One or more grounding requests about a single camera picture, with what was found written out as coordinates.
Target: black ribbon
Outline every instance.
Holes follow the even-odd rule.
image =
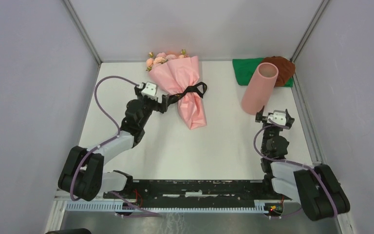
[[[203,92],[201,92],[198,87],[203,86]],[[168,98],[168,104],[173,104],[178,102],[180,99],[182,99],[187,93],[197,93],[201,98],[203,98],[204,94],[207,91],[207,85],[204,82],[199,82],[195,85],[187,87],[184,92],[179,94],[171,95]]]

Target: white floor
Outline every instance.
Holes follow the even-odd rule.
[[[153,113],[141,143],[107,163],[105,172],[121,170],[134,179],[263,179],[260,157],[253,149],[253,137],[262,124],[241,110],[246,87],[236,83],[231,61],[201,62],[201,72],[208,85],[204,96],[207,126],[189,130],[175,104],[164,114]],[[137,83],[150,81],[143,62],[103,63],[97,80],[110,75]],[[121,123],[127,102],[136,98],[133,86],[110,79],[98,90],[101,105]],[[291,130],[281,133],[290,141],[287,158],[311,165],[292,90],[275,88],[265,113],[285,108],[296,119]],[[115,131],[93,98],[79,145],[97,144]]]

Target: white wall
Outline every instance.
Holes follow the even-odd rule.
[[[374,233],[374,1],[331,1],[296,68],[355,228]]]
[[[0,1],[0,234],[38,234],[97,65],[61,1]]]
[[[321,0],[72,0],[103,61],[184,48],[200,59],[290,58]]]

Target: green cloth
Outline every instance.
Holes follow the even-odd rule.
[[[239,85],[249,85],[250,79],[253,76],[257,66],[264,58],[247,58],[247,59],[233,59],[233,69],[236,75],[236,80]],[[292,87],[293,78],[290,78],[284,87]]]

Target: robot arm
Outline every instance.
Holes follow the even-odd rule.
[[[94,199],[99,192],[121,191],[128,179],[132,177],[120,171],[103,173],[104,165],[120,153],[135,147],[144,136],[144,126],[153,111],[164,113],[168,106],[177,99],[163,95],[158,102],[157,85],[147,82],[135,87],[137,99],[127,104],[125,117],[122,120],[120,134],[116,139],[104,146],[98,146],[84,162],[85,170],[79,171],[74,184],[74,195],[86,201]],[[73,147],[67,157],[64,168],[58,180],[58,187],[69,192],[75,171],[88,150],[79,146]]]
[[[278,194],[298,202],[309,219],[315,221],[334,215],[331,203],[323,188],[311,171],[306,168],[286,163],[287,146],[289,142],[280,131],[290,129],[294,118],[290,117],[287,110],[274,111],[266,117],[263,116],[264,108],[256,114],[256,122],[263,122],[263,127],[270,125],[263,132],[261,152],[267,158],[279,161],[270,161],[262,158],[262,169],[266,173],[264,184]],[[314,167],[320,180],[329,192],[336,206],[337,213],[346,213],[350,210],[350,203],[342,190],[339,182],[328,165],[321,164]]]

